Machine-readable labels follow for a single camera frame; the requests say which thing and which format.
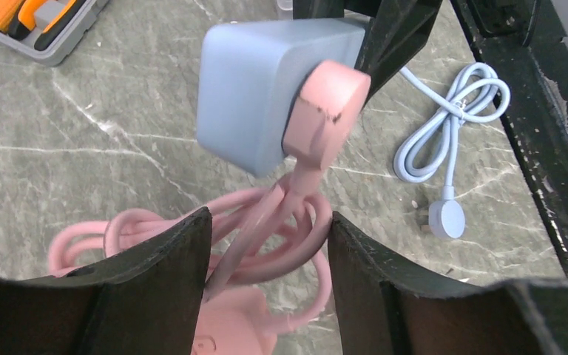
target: black metal frame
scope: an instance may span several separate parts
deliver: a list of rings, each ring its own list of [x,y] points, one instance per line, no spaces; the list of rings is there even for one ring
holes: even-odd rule
[[[0,279],[0,355],[190,354],[212,216],[66,277]]]
[[[568,354],[567,279],[461,283],[338,213],[328,251],[344,355]]]
[[[427,43],[442,0],[294,0],[295,18],[341,18],[345,10],[371,19],[356,69],[371,76],[371,98]]]
[[[485,3],[491,6],[495,1],[517,4],[514,18],[524,26],[506,33],[487,34],[477,9]],[[513,92],[513,101],[502,123],[568,274],[566,33],[550,0],[495,1],[451,0],[476,59],[494,67]]]

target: pink cable coil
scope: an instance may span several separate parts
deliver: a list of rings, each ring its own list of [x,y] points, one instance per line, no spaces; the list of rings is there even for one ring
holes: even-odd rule
[[[317,192],[306,197],[289,193],[290,179],[291,173],[288,173],[270,189],[244,189],[205,205],[213,216],[213,246],[235,229],[240,229],[240,233],[223,256],[211,254],[204,302],[226,287],[273,280],[299,268],[308,260],[314,264],[319,279],[317,297],[310,307],[299,314],[273,316],[273,319],[265,322],[263,331],[272,334],[293,331],[315,318],[325,307],[331,292],[330,268],[320,249],[327,238],[332,208],[325,197]],[[128,209],[111,221],[88,221],[69,226],[57,234],[49,248],[49,272],[62,277],[77,269],[75,260],[89,249],[103,249],[106,257],[116,255],[159,235],[195,211],[197,209],[175,220],[164,220],[145,209]],[[314,225],[311,219],[313,212]],[[291,215],[296,226],[285,223]],[[102,237],[87,237],[69,246],[74,238],[91,234]],[[285,242],[273,251],[258,254],[264,242],[273,234],[284,237]],[[235,263],[238,264],[236,268],[224,265],[233,266]]]

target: light blue power adapter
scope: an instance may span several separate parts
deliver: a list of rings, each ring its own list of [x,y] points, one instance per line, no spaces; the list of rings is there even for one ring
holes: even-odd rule
[[[301,86],[322,61],[354,67],[365,25],[346,18],[219,24],[203,40],[197,142],[257,178],[280,165]]]

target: marble surface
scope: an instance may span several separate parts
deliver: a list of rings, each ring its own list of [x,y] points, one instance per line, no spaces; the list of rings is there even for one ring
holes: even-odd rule
[[[57,68],[0,45],[0,276],[44,274],[47,246],[65,226],[131,207],[177,217],[224,192],[270,184],[218,160],[194,140],[200,42],[224,21],[276,18],[272,1],[111,1]],[[473,61],[446,1],[409,67],[444,92]],[[442,174],[421,185],[395,178],[397,146],[436,110],[399,75],[365,108],[322,192],[369,235],[450,277],[488,284],[562,277],[499,122],[461,130],[456,191],[467,215],[460,240],[419,230],[418,209],[439,197]],[[97,256],[87,256],[94,260]],[[310,267],[264,285],[274,311],[309,302]],[[276,354],[340,354],[334,307]]]

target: light blue cable coil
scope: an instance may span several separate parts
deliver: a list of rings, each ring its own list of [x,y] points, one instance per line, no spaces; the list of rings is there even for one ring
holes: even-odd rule
[[[510,89],[506,83],[498,78],[496,71],[484,63],[474,63],[465,67],[452,83],[445,98],[423,84],[406,67],[403,67],[399,72],[412,85],[441,107],[430,120],[417,129],[397,149],[393,161],[395,174],[403,181],[422,183],[436,173],[449,154],[442,199],[453,200],[453,176],[458,155],[459,129],[465,122],[485,124],[500,118],[510,103]],[[469,84],[471,77],[479,79]],[[476,90],[479,90],[478,96],[467,102],[467,96]],[[497,95],[500,98],[500,104],[495,112],[490,115],[478,116],[493,102]],[[441,137],[427,165],[416,168],[413,165],[415,157],[439,129],[441,129]]]

